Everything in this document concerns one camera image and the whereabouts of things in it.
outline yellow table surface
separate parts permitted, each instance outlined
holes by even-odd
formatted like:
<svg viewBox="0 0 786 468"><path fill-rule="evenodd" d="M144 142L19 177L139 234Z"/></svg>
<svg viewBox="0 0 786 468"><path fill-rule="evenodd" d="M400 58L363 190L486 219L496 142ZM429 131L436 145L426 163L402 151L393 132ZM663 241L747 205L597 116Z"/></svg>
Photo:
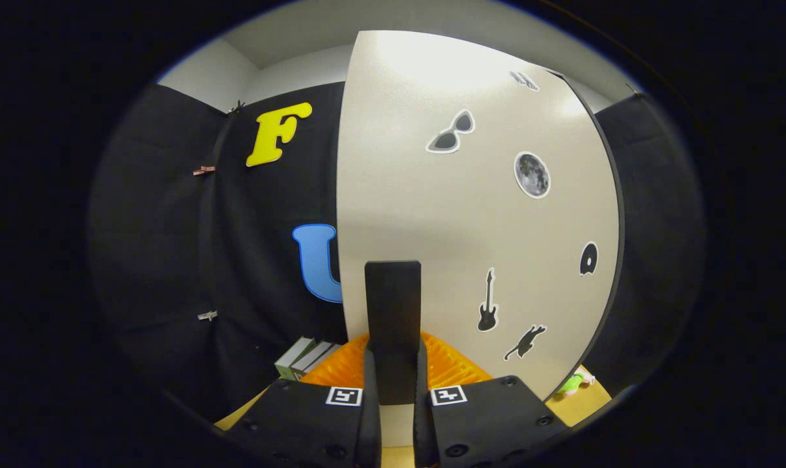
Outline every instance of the yellow table surface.
<svg viewBox="0 0 786 468"><path fill-rule="evenodd" d="M239 407L237 411L227 415L222 420L217 421L215 426L221 430L229 430L239 418L243 417L245 412L254 405L259 397L262 397L265 390L260 392L258 396L251 399L250 402L245 403ZM572 427L580 423L585 418L589 417L592 413L606 405L610 398L609 393L603 388L601 382L595 380L594 385L581 385L577 393L572 396L563 396L556 394L547 400L546 406L551 409L561 421L567 426ZM384 447L381 451L381 468L413 468L413 447Z"/></svg>

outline yellow letter f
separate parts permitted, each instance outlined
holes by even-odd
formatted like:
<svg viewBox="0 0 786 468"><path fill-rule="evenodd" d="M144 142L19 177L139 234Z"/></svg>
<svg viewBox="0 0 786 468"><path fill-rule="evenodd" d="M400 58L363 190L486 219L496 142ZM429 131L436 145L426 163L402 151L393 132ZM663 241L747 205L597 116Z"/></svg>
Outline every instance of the yellow letter f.
<svg viewBox="0 0 786 468"><path fill-rule="evenodd" d="M280 137L283 144L290 142L297 130L297 118L294 116L307 118L310 115L312 115L312 106L309 103L295 104L260 115L257 118L259 129L254 141L254 150L245 160L245 165L250 168L280 159L283 150L277 148L277 137ZM286 118L285 122L280 123L283 118Z"/></svg>

